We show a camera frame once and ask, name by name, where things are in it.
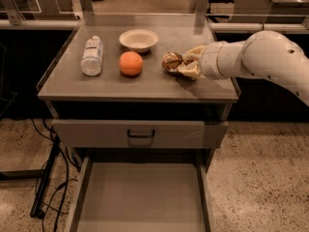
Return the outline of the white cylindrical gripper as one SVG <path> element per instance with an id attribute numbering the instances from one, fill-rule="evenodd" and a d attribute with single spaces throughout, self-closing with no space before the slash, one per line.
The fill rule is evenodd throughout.
<path id="1" fill-rule="evenodd" d="M 201 78 L 203 75 L 209 79 L 226 79 L 236 73 L 237 50 L 231 43 L 214 42 L 208 46 L 199 45 L 189 49 L 183 55 L 183 59 L 193 62 L 180 64 L 177 66 L 177 72 L 193 79 Z"/>

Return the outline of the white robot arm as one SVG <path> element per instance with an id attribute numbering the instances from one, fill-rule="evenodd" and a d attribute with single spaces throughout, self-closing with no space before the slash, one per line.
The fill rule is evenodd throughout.
<path id="1" fill-rule="evenodd" d="M 192 78 L 264 79 L 296 95 L 309 106 L 309 59 L 296 43 L 274 31 L 260 31 L 246 41 L 198 46 L 183 55 L 177 73 Z"/>

